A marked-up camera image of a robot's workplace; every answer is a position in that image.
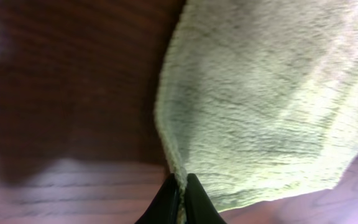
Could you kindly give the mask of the light green microfiber cloth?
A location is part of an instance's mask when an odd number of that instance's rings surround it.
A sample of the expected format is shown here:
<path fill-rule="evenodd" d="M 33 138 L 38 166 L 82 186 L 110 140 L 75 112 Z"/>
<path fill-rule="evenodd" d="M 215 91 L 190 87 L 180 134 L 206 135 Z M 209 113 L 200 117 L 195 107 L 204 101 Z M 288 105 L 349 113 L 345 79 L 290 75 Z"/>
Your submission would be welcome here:
<path fill-rule="evenodd" d="M 331 189 L 358 155 L 358 0 L 190 0 L 155 123 L 219 211 Z"/>

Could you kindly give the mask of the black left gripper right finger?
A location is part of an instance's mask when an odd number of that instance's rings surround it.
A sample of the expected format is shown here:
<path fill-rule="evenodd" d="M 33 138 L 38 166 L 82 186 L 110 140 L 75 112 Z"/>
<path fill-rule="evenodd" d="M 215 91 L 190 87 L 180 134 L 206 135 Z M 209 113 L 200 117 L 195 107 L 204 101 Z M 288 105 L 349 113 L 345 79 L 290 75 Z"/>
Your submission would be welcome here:
<path fill-rule="evenodd" d="M 226 224 L 195 174 L 188 174 L 185 190 L 187 224 Z"/>

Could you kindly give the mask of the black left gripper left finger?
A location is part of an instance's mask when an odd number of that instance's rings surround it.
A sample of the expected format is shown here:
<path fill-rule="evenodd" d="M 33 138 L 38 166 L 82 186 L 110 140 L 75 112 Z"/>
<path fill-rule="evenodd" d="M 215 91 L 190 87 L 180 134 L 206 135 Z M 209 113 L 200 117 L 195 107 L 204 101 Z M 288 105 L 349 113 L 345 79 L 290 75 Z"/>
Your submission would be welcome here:
<path fill-rule="evenodd" d="M 170 174 L 144 214 L 135 224 L 177 224 L 180 191 L 174 174 Z"/>

